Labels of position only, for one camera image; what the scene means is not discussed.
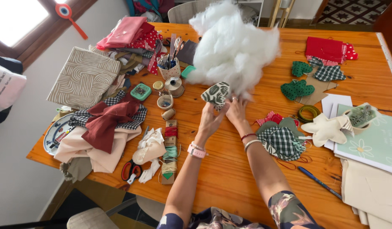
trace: cream fabric star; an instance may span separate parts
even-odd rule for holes
[[[321,113],[313,119],[312,123],[306,123],[300,127],[308,133],[313,133],[313,144],[316,147],[321,147],[329,139],[340,144],[346,143],[347,138],[340,131],[346,122],[347,119],[345,117],[338,116],[328,119],[325,114]]]

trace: white wall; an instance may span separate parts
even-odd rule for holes
[[[315,16],[317,10],[319,9],[321,3],[322,0],[295,0],[289,18],[312,19]],[[264,0],[264,5],[262,7],[262,12],[261,12],[262,18],[269,18],[271,16],[273,4],[274,4],[274,0]],[[246,5],[258,10],[261,7],[261,4],[246,4]],[[276,17],[280,18],[281,15],[282,15],[282,11],[278,11]]]
[[[88,40],[72,26],[24,72],[27,85],[0,124],[0,225],[36,221],[62,180],[58,169],[25,157],[60,107],[46,97],[71,49],[95,45],[128,14],[125,0],[98,0],[76,22]]]

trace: white stuffing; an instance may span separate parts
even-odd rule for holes
[[[229,83],[231,91],[250,99],[262,76],[262,68],[279,52],[279,30],[263,31],[244,24],[240,10],[230,1],[211,4],[204,12],[189,20],[203,35],[193,59],[196,70],[186,82],[213,85]]]

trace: ruler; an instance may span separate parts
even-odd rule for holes
[[[382,36],[382,33],[376,33],[377,38],[379,40],[379,43],[381,44],[382,51],[384,52],[385,59],[388,62],[388,66],[390,67],[391,73],[392,73],[392,55],[390,50],[388,49],[387,43],[385,42],[384,37]]]

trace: window frame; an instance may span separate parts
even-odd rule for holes
[[[10,57],[22,62],[24,70],[28,68],[53,42],[58,39],[72,23],[61,18],[55,11],[55,0],[38,0],[47,10],[47,16],[12,47],[0,41],[0,56]],[[97,0],[69,0],[66,3],[72,10],[72,19],[76,21]]]

